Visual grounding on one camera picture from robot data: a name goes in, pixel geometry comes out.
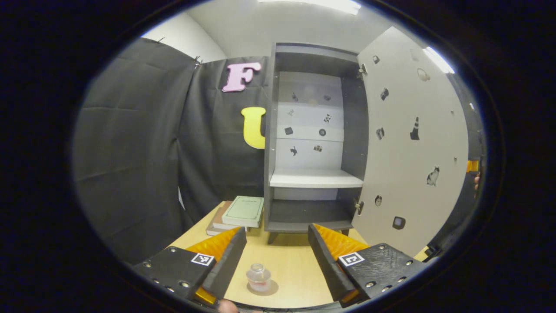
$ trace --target cabinet door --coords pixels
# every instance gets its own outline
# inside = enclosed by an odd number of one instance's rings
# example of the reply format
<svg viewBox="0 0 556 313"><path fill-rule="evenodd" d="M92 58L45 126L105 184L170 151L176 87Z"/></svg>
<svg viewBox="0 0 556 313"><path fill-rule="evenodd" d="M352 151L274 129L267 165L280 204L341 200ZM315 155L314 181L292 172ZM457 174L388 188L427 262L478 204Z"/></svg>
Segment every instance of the cabinet door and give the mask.
<svg viewBox="0 0 556 313"><path fill-rule="evenodd" d="M368 244L384 242L414 256L446 222L460 194L468 157L463 109L447 78L452 74L394 27L358 61L368 71L369 153L360 197L365 204L352 224Z"/></svg>

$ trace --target wooden table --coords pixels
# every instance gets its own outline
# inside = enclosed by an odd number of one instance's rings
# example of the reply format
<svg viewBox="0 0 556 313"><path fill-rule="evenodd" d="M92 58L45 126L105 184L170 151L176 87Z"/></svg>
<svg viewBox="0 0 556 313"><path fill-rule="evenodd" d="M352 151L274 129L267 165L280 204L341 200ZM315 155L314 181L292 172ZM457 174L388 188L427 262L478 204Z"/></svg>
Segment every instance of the wooden table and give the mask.
<svg viewBox="0 0 556 313"><path fill-rule="evenodd" d="M220 203L171 246L185 249L210 238L205 229L218 207L223 204ZM263 223L264 221L261 221L258 229L252 228L246 233L247 244L225 298L242 304L280 309L333 302L319 264L309 246L307 234L279 234L272 244L267 244L269 233L263 230ZM355 229L350 230L349 237L366 243ZM415 258L423 260L426 257L425 249ZM271 279L276 283L273 283L272 294L257 295L249 290L245 273L253 263L261 263L271 272Z"/></svg>

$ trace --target gray cabinet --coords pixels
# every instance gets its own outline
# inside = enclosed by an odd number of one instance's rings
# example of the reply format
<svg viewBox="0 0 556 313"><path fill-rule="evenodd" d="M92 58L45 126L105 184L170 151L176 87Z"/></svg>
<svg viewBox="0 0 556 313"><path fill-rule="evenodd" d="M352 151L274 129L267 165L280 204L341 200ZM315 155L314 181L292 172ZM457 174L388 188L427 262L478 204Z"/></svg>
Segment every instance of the gray cabinet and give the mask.
<svg viewBox="0 0 556 313"><path fill-rule="evenodd" d="M369 245L416 255L454 209L467 168L469 104L452 74L394 27L358 55L277 43L272 68L265 230L355 228Z"/></svg>
<svg viewBox="0 0 556 313"><path fill-rule="evenodd" d="M306 232L309 223L352 228L369 134L357 54L276 43L270 68L265 230Z"/></svg>

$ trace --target ceiling light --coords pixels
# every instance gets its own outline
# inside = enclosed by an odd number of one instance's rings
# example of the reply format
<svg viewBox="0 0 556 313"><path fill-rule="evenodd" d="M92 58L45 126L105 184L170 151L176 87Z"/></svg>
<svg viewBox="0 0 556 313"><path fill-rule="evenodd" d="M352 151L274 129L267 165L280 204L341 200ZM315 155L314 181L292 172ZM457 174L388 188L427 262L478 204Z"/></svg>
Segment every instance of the ceiling light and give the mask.
<svg viewBox="0 0 556 313"><path fill-rule="evenodd" d="M450 65L448 65L448 63L444 61L444 59L440 56L440 54L434 51L431 47L424 48L423 51L425 52L426 56L428 56L429 59L431 59L432 62L434 62L442 72L446 74L455 74L452 67L450 67Z"/></svg>
<svg viewBox="0 0 556 313"><path fill-rule="evenodd" d="M301 2L316 4L356 15L361 5L352 0L259 0L259 2Z"/></svg>

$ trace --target black curtain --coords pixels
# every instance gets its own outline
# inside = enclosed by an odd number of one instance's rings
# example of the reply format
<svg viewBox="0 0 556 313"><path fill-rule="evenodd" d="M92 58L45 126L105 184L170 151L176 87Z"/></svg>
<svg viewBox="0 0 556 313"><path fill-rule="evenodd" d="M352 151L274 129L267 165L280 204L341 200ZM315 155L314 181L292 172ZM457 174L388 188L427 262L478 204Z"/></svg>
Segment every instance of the black curtain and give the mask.
<svg viewBox="0 0 556 313"><path fill-rule="evenodd" d="M223 92L228 65L259 62L260 71L243 91ZM179 130L179 184L183 203L194 222L224 200L237 195L263 197L264 150L244 140L245 107L268 110L266 76L269 58L242 57L204 63L193 75ZM265 116L261 123L264 135Z"/></svg>
<svg viewBox="0 0 556 313"><path fill-rule="evenodd" d="M178 202L178 126L195 60L140 38L89 86L73 138L82 208L116 256L139 263L193 221Z"/></svg>

